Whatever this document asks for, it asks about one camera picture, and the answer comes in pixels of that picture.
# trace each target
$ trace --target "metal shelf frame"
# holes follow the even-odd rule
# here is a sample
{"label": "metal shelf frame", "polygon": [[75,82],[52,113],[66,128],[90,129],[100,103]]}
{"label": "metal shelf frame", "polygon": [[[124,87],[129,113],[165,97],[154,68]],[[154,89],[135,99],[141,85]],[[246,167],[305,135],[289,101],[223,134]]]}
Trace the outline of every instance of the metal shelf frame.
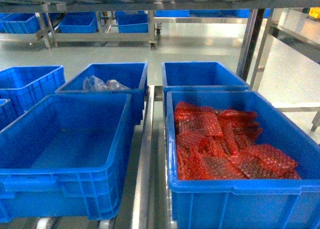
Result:
{"label": "metal shelf frame", "polygon": [[[149,42],[155,42],[155,23],[157,19],[154,19],[155,10],[212,10],[212,9],[251,9],[250,15],[247,21],[247,27],[245,30],[244,40],[241,49],[241,57],[237,67],[237,74],[242,78],[246,79],[249,68],[253,58],[253,51],[256,47],[257,38],[261,28],[261,22],[263,20],[264,9],[263,8],[290,8],[290,7],[319,7],[320,0],[0,0],[0,12],[4,13],[38,13],[37,17],[40,18],[42,27],[43,18],[40,13],[49,13],[49,12],[105,12],[105,11],[138,11],[144,10],[149,11]],[[258,60],[257,62],[263,62],[262,54],[268,57],[268,50],[265,52],[264,48],[268,41],[266,41],[267,36],[269,35],[269,28],[273,19],[273,13],[267,20],[266,30],[264,31],[261,47],[259,49]],[[158,19],[160,22],[182,22],[184,19],[170,18],[170,19]],[[202,19],[189,19],[189,22],[206,22],[209,21],[215,23],[220,21],[220,23],[227,23],[228,19],[217,19],[217,18],[202,18]],[[56,42],[64,41],[66,38],[62,33],[53,32],[52,36]],[[107,35],[108,33],[103,34],[103,36],[95,36],[97,40],[119,40],[117,35]],[[256,73],[255,77],[258,76],[261,71],[259,66],[255,66],[254,72]],[[137,181],[135,187],[134,195],[134,205],[131,221],[131,229],[146,229],[148,228],[148,218],[149,218],[149,202],[150,202],[150,165],[151,165],[151,156],[152,151],[152,136],[153,136],[153,113],[154,113],[154,102],[161,101],[163,99],[163,91],[161,86],[150,85],[148,88],[146,96],[146,110],[145,117],[143,121],[143,131],[142,131],[142,141],[140,149],[140,157],[137,171]],[[279,105],[281,111],[295,111],[300,112],[302,110],[306,111],[319,111],[320,105]],[[314,119],[314,127],[320,126],[320,113],[317,113],[317,116]],[[167,159],[165,159],[166,172],[167,168]],[[166,228],[167,229],[176,229],[177,224],[172,221],[172,201],[171,201],[171,192],[168,187],[168,178],[167,174],[165,176],[166,180]],[[59,218],[38,218],[35,224],[30,224],[32,229],[50,229],[55,227],[56,220]],[[44,227],[40,227],[39,222],[43,222]],[[100,221],[96,224],[96,228],[99,229],[112,229],[114,227],[114,219]]]}
{"label": "metal shelf frame", "polygon": [[148,11],[148,33],[118,33],[111,32],[111,28],[115,17],[113,13],[111,16],[101,17],[100,11],[95,12],[98,31],[95,33],[61,33],[58,27],[52,33],[54,41],[58,44],[60,42],[148,42],[151,49],[155,49],[156,36],[155,25],[153,22],[153,11]]}
{"label": "metal shelf frame", "polygon": [[48,25],[45,24],[42,13],[35,13],[36,18],[40,24],[40,30],[33,34],[14,34],[14,33],[0,33],[0,41],[7,42],[39,42],[41,39],[44,40],[45,46],[50,49],[51,44],[54,43],[57,46],[54,36],[50,37],[50,33],[54,31],[54,27],[60,22],[60,18],[54,21],[50,20],[49,14],[46,12],[45,17]]}
{"label": "metal shelf frame", "polygon": [[[263,78],[263,74],[264,74],[266,64],[268,61],[268,57],[270,54],[270,50],[272,47],[273,37],[275,37],[273,35],[274,30],[278,30],[278,31],[285,32],[286,34],[290,34],[292,37],[297,38],[298,40],[303,41],[305,43],[308,43],[311,47],[320,48],[320,45],[317,44],[316,42],[310,41],[309,39],[293,32],[293,31],[290,31],[282,26],[279,26],[278,24],[279,24],[279,20],[280,20],[282,12],[283,12],[283,9],[271,10],[270,15],[267,19],[265,29],[264,29],[264,32],[262,35],[262,39],[261,39],[261,44],[258,49],[256,62],[255,62],[254,68],[253,68],[252,78],[251,78],[251,81],[249,82],[250,88],[254,91],[259,90],[259,86],[260,86],[260,83]],[[256,11],[252,10],[250,12],[249,18],[256,17],[255,13],[256,13]],[[242,50],[241,50],[241,54],[240,54],[240,62],[238,64],[238,69],[237,69],[237,74],[239,76],[242,76],[242,78],[245,81],[247,80],[249,68],[251,65],[251,61],[250,62],[248,62],[248,61],[252,60],[253,53],[255,50],[255,47],[252,47],[252,45],[257,41],[258,35],[259,35],[259,30],[253,29],[253,26],[249,25],[249,23],[247,24],[247,28],[246,28],[246,32],[245,32],[246,34],[248,33],[249,36],[247,36],[245,38],[250,38],[251,42],[250,43],[248,43],[248,41],[243,42]],[[244,47],[249,47],[249,44],[251,45],[251,48],[249,50],[247,50],[247,48],[244,48]],[[248,55],[248,56],[243,55],[243,53],[245,53],[245,52],[248,52],[248,53],[251,52],[252,55]],[[285,105],[279,104],[276,107],[281,108],[280,110],[282,112],[316,112],[316,115],[312,120],[311,131],[315,132],[316,129],[320,126],[320,102],[319,103],[285,104]]]}

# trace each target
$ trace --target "empty blue crate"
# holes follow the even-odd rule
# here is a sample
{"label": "empty blue crate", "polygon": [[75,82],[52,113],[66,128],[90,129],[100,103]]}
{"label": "empty blue crate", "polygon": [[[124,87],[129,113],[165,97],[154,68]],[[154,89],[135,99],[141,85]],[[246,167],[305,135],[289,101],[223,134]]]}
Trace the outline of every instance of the empty blue crate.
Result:
{"label": "empty blue crate", "polygon": [[190,14],[220,14],[221,10],[190,10]]}
{"label": "empty blue crate", "polygon": [[118,13],[115,17],[119,33],[147,33],[148,15]]}
{"label": "empty blue crate", "polygon": [[147,63],[101,63],[90,64],[82,72],[69,82],[61,86],[57,93],[90,93],[84,91],[83,82],[86,77],[96,76],[104,82],[117,80],[130,88],[128,90],[104,91],[109,94],[132,95],[132,119],[135,125],[139,125],[143,119],[144,98],[147,91]]}
{"label": "empty blue crate", "polygon": [[163,62],[164,104],[170,91],[237,91],[250,86],[217,61]]}
{"label": "empty blue crate", "polygon": [[[249,17],[250,10],[249,9],[239,9],[234,10],[234,15],[238,18],[248,18]],[[264,12],[264,18],[268,18],[270,14],[270,9],[265,9]]]}
{"label": "empty blue crate", "polygon": [[9,99],[0,99],[0,130],[8,126],[18,115]]}
{"label": "empty blue crate", "polygon": [[98,23],[96,15],[66,15],[59,23],[62,33],[96,33]]}
{"label": "empty blue crate", "polygon": [[158,18],[189,18],[190,10],[157,10],[155,16]]}
{"label": "empty blue crate", "polygon": [[119,211],[133,138],[130,94],[53,94],[0,131],[0,222]]}
{"label": "empty blue crate", "polygon": [[34,34],[40,30],[34,13],[13,13],[0,19],[5,32],[11,34]]}
{"label": "empty blue crate", "polygon": [[61,65],[11,67],[0,71],[0,98],[10,99],[20,116],[65,82]]}
{"label": "empty blue crate", "polygon": [[[8,15],[9,15],[8,13],[0,13],[0,20]],[[0,21],[0,33],[3,33],[3,32],[5,32],[5,27]]]}
{"label": "empty blue crate", "polygon": [[[295,159],[302,179],[179,180],[174,111],[179,102],[255,111],[268,143]],[[292,121],[253,91],[172,91],[166,102],[168,183],[179,229],[318,229],[320,149]]]}

